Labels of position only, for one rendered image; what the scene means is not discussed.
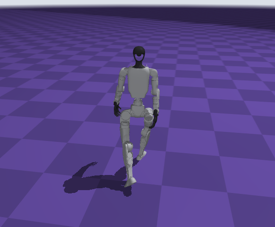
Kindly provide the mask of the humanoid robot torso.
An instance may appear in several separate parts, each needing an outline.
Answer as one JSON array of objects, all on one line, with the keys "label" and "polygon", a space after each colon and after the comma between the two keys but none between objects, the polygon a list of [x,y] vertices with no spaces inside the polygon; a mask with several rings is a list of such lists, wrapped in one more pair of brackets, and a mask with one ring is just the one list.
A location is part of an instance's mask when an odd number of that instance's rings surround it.
[{"label": "humanoid robot torso", "polygon": [[140,118],[145,115],[142,98],[145,98],[148,92],[150,72],[149,67],[144,67],[143,69],[137,69],[130,66],[128,69],[128,90],[131,97],[134,98],[134,102],[130,107],[131,117]]}]

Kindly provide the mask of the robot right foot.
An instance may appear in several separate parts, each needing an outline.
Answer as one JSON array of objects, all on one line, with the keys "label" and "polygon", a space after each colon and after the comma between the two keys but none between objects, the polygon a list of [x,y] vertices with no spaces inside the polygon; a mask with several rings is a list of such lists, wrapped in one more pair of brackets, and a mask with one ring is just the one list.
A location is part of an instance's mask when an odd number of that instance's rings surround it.
[{"label": "robot right foot", "polygon": [[141,156],[141,154],[137,156],[136,160],[141,160],[146,154],[146,151],[143,152],[143,156]]}]

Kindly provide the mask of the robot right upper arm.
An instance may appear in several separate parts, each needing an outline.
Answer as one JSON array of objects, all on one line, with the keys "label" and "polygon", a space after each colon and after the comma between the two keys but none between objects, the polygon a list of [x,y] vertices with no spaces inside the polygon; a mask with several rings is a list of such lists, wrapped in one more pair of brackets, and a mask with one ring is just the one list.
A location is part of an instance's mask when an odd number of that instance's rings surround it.
[{"label": "robot right upper arm", "polygon": [[158,90],[158,73],[157,70],[149,68],[150,75],[152,76],[151,84],[152,84],[152,90],[151,94],[156,96],[157,90]]}]

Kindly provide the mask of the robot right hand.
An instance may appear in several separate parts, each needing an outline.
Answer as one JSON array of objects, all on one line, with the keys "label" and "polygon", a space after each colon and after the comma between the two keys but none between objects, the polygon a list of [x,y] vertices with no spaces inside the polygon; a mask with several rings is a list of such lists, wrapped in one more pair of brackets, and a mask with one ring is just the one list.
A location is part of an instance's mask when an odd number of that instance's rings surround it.
[{"label": "robot right hand", "polygon": [[157,114],[157,110],[156,109],[154,109],[153,115],[154,115],[154,120],[153,120],[152,126],[149,126],[150,129],[153,128],[155,126],[156,122],[157,122],[157,116],[158,116],[158,114]]}]

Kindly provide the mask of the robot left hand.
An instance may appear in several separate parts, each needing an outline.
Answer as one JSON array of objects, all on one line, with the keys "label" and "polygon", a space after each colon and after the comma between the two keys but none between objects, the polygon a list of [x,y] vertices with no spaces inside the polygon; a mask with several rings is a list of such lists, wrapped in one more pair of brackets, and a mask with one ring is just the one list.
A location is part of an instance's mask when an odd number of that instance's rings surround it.
[{"label": "robot left hand", "polygon": [[[119,107],[119,104],[117,105],[117,102],[114,101],[114,115],[117,116],[117,117],[120,115],[120,114],[119,114],[119,113],[120,113],[120,112],[119,112],[119,108],[120,108],[120,107]],[[120,109],[121,109],[121,108],[120,108]],[[119,113],[118,113],[118,112],[119,112]]]}]

